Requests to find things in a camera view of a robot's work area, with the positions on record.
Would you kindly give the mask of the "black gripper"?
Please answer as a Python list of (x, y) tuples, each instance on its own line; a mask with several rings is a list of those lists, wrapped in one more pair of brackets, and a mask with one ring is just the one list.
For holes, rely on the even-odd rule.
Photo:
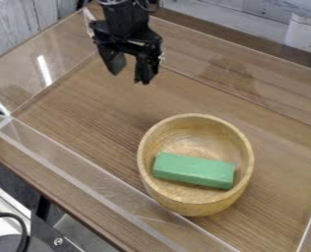
[(94, 33), (93, 40), (99, 55), (110, 73), (119, 74), (126, 66), (123, 53), (131, 54), (135, 56), (134, 82), (149, 85), (158, 74), (162, 36), (147, 25), (114, 30), (106, 21), (93, 21), (90, 29)]

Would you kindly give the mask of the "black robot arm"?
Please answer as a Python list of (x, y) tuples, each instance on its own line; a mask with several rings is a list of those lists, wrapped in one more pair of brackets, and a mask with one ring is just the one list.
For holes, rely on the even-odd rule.
[(147, 85), (158, 74), (162, 36), (149, 28), (150, 5), (158, 0), (98, 0), (105, 18), (89, 23), (91, 38), (113, 75), (126, 66), (125, 55), (135, 58), (134, 83)]

